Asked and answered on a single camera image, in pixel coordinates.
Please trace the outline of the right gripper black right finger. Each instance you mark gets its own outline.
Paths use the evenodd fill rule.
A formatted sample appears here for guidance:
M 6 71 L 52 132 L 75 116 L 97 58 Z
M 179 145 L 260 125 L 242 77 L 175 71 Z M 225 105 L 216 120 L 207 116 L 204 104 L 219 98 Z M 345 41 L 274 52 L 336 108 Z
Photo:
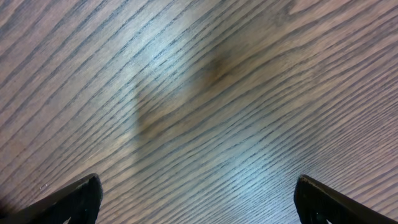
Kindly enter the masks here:
M 298 177 L 294 204 L 301 223 L 397 224 L 308 175 Z

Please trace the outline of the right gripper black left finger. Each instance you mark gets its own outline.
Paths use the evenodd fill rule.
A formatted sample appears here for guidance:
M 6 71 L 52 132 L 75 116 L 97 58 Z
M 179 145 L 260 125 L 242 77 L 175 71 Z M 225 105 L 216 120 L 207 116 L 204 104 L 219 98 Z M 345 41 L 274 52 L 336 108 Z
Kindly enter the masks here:
M 103 198 L 98 174 L 89 174 L 19 212 L 1 224 L 95 224 Z

